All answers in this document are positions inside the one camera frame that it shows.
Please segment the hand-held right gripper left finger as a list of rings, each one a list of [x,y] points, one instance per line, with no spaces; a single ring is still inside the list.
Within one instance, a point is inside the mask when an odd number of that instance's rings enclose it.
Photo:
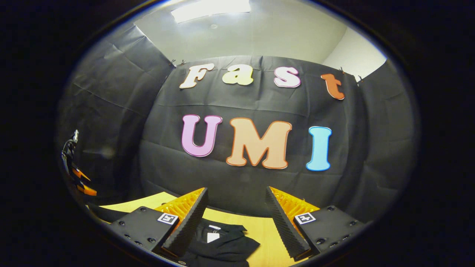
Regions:
[[[157,208],[141,206],[114,220],[109,228],[148,251],[181,257],[194,237],[208,199],[208,189],[200,188]]]

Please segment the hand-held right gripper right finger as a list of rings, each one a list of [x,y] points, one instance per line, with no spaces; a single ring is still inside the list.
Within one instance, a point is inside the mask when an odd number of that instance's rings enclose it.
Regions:
[[[334,205],[318,208],[274,187],[266,205],[293,260],[304,260],[348,243],[367,226]]]

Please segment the black backdrop cloth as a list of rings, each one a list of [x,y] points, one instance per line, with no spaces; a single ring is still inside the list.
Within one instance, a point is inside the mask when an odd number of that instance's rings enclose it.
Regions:
[[[180,89],[194,64],[212,63]],[[135,25],[97,42],[60,102],[57,146],[97,205],[207,187],[209,205],[268,217],[268,186],[358,220],[380,216],[415,164],[414,95],[384,63],[363,81],[303,60],[221,56],[173,66]]]

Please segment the black button shirt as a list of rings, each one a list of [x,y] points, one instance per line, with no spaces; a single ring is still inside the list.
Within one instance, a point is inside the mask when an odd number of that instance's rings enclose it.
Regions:
[[[89,204],[88,208],[97,218],[105,222],[110,231],[112,230],[109,225],[114,220],[131,213],[114,211],[94,204]],[[148,257],[154,257],[169,267],[249,267],[248,258],[260,244],[247,237],[245,231],[242,225],[224,224],[202,217],[187,251],[181,257],[156,254],[132,244],[120,235],[119,237],[128,245],[136,247]]]

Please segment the ceiling light panel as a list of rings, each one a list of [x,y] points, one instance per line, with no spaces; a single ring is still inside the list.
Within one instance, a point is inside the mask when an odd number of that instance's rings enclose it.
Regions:
[[[200,0],[171,11],[176,23],[227,13],[249,13],[249,0]]]

